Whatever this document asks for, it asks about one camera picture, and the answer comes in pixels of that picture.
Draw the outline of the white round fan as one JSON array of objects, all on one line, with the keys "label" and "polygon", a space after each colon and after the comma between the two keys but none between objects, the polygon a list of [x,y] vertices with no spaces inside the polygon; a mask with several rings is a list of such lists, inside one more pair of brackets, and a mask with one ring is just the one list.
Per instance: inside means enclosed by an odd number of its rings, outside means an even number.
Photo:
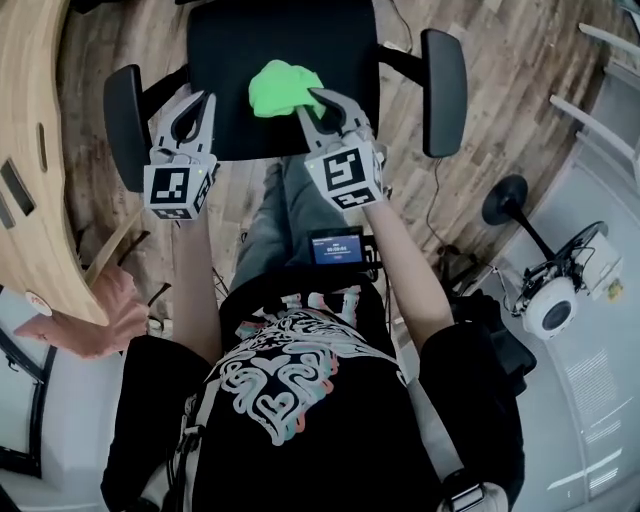
[{"label": "white round fan", "polygon": [[[582,281],[583,267],[579,257],[596,233],[607,237],[607,224],[598,221],[587,226],[557,251],[552,260],[524,271],[520,295],[511,314],[522,319],[526,332],[548,341],[574,320],[578,312],[578,294],[584,291],[589,296]],[[603,295],[612,299],[621,289],[619,277]]]}]

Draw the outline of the curved wooden desk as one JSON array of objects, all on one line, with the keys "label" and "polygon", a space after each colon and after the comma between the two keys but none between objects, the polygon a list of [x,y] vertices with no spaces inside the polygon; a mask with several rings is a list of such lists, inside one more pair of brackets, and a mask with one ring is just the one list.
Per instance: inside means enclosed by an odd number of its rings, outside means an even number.
[{"label": "curved wooden desk", "polygon": [[0,193],[15,225],[0,221],[0,285],[32,291],[53,312],[100,326],[92,293],[140,215],[134,210],[82,270],[64,205],[65,167],[56,62],[69,0],[0,0]]}]

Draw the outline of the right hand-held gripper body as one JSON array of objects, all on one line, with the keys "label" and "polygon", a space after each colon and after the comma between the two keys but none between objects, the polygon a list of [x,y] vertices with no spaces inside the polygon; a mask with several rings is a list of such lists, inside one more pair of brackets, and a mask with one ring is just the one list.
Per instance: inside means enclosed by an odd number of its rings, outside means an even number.
[{"label": "right hand-held gripper body", "polygon": [[309,152],[304,164],[321,196],[338,211],[347,211],[384,199],[384,161],[372,129],[359,128],[330,138],[326,148]]}]

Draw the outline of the small black screen device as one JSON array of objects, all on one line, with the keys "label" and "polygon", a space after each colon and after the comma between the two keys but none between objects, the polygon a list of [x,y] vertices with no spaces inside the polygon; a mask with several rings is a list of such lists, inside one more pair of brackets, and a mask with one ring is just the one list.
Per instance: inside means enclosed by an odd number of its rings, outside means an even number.
[{"label": "small black screen device", "polygon": [[309,247],[315,265],[347,265],[363,263],[362,227],[315,230],[309,233]]}]

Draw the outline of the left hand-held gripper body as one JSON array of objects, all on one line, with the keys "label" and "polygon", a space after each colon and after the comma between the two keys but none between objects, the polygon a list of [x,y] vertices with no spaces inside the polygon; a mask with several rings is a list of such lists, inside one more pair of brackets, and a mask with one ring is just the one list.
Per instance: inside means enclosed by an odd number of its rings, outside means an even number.
[{"label": "left hand-held gripper body", "polygon": [[177,151],[153,146],[144,166],[144,206],[164,220],[195,220],[215,181],[217,157],[210,146]]}]

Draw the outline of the black floor stand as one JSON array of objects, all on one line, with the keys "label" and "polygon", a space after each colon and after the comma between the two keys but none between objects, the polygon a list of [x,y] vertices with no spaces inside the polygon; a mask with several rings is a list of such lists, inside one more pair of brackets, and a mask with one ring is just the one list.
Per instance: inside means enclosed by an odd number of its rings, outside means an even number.
[{"label": "black floor stand", "polygon": [[513,220],[517,222],[536,243],[546,261],[552,260],[555,253],[539,236],[523,213],[528,195],[528,183],[524,177],[511,174],[501,179],[486,196],[481,214],[484,222],[498,226]]}]

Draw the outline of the person's black printed t-shirt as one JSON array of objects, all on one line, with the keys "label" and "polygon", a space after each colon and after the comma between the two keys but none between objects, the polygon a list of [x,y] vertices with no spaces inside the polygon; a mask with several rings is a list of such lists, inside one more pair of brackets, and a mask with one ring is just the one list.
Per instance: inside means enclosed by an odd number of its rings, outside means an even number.
[{"label": "person's black printed t-shirt", "polygon": [[131,341],[109,512],[436,512],[445,489],[367,278],[287,268],[232,291],[219,316],[214,365]]}]

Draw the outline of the person's right forearm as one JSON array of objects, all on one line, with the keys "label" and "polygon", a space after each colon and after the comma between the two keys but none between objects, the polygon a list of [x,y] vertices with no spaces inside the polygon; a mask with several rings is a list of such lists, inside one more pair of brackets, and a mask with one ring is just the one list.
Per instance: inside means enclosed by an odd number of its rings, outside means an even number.
[{"label": "person's right forearm", "polygon": [[416,348],[454,324],[447,296],[405,224],[387,202],[364,208],[399,312]]}]

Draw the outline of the green cloth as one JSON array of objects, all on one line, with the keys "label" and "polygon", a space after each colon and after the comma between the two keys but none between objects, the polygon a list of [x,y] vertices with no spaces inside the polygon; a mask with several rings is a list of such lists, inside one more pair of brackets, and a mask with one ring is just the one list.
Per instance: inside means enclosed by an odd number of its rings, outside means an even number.
[{"label": "green cloth", "polygon": [[249,104],[258,118],[289,116],[298,107],[308,106],[321,119],[326,107],[309,90],[323,87],[315,72],[282,60],[271,60],[251,79]]}]

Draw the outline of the white shelf unit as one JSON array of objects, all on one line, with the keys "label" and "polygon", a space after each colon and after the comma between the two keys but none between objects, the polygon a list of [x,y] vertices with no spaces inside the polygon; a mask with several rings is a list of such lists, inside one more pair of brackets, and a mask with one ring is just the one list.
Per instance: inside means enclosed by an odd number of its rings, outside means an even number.
[{"label": "white shelf unit", "polygon": [[[583,34],[640,60],[640,45],[586,23],[580,22],[577,27]],[[604,72],[608,77],[617,79],[640,93],[640,71],[633,70],[620,60],[610,58],[604,67]],[[603,160],[609,159],[610,164],[630,186],[640,191],[640,135],[631,145],[609,126],[557,95],[551,95],[549,101],[554,107],[581,123],[587,130],[587,133],[584,131],[576,133],[579,141]]]}]

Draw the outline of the round white logo sticker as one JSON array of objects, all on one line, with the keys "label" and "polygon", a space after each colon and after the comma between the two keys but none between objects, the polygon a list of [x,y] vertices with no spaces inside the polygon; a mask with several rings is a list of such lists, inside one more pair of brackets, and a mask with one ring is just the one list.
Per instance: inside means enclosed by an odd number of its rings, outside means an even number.
[{"label": "round white logo sticker", "polygon": [[44,315],[46,317],[52,316],[52,308],[44,299],[42,299],[36,293],[32,291],[26,291],[25,300],[38,314]]}]

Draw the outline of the pink cloth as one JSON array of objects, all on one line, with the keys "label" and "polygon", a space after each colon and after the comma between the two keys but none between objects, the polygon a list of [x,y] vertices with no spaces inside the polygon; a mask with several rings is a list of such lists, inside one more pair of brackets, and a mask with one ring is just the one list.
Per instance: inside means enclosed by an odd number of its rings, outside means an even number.
[{"label": "pink cloth", "polygon": [[109,323],[100,326],[53,312],[38,314],[14,330],[14,334],[66,349],[85,359],[95,359],[127,349],[130,341],[147,333],[149,307],[134,278],[116,265],[107,266],[92,287],[107,313]]}]

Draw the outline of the person's left forearm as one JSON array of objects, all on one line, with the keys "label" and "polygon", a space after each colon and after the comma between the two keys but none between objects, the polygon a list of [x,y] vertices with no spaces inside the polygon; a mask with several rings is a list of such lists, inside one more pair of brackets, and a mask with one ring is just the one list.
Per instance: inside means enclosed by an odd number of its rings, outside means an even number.
[{"label": "person's left forearm", "polygon": [[174,240],[173,341],[211,365],[222,356],[208,214],[180,223]]}]

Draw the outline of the white box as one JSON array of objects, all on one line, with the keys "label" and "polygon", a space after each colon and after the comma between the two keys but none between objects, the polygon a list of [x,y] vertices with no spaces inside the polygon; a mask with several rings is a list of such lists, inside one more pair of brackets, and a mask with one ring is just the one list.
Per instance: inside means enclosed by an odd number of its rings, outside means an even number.
[{"label": "white box", "polygon": [[621,275],[623,258],[608,238],[596,233],[580,254],[582,281],[589,296],[598,300]]}]

